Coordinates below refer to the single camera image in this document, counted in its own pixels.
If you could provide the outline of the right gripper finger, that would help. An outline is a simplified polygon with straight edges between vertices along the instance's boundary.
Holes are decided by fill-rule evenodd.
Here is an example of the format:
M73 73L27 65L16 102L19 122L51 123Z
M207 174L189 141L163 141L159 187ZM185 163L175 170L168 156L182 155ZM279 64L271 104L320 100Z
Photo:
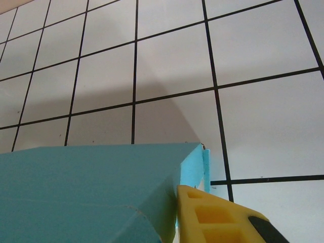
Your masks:
M263 214L196 188L179 185L180 242L287 242Z

